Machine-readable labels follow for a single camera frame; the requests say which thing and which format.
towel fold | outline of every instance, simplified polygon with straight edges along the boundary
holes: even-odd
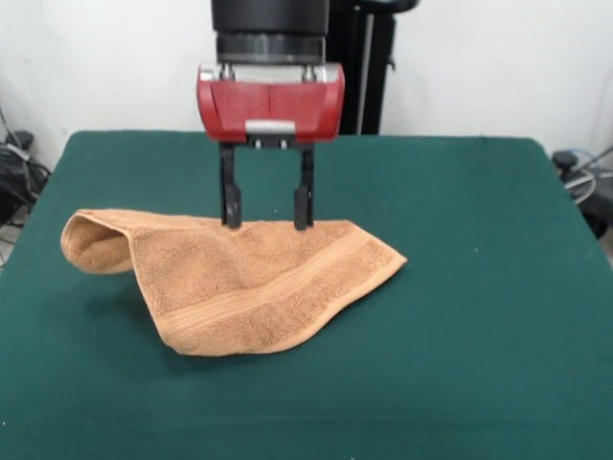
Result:
[[[245,222],[81,210],[61,236],[92,274],[134,270],[160,337],[177,353],[275,353],[317,334],[406,259],[348,221]]]

brown terry cloth towel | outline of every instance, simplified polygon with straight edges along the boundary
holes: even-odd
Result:
[[[78,211],[61,247],[87,273],[133,269],[162,340],[207,357],[295,347],[406,263],[348,221],[230,230],[214,218],[125,210]]]

table surface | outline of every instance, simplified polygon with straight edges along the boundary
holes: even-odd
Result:
[[[291,219],[298,154],[237,161],[245,219]],[[179,356],[59,235],[83,207],[218,216],[216,146],[75,135],[0,276],[0,458],[613,458],[611,269],[537,143],[342,138],[316,181],[318,219],[410,264],[289,352]]]

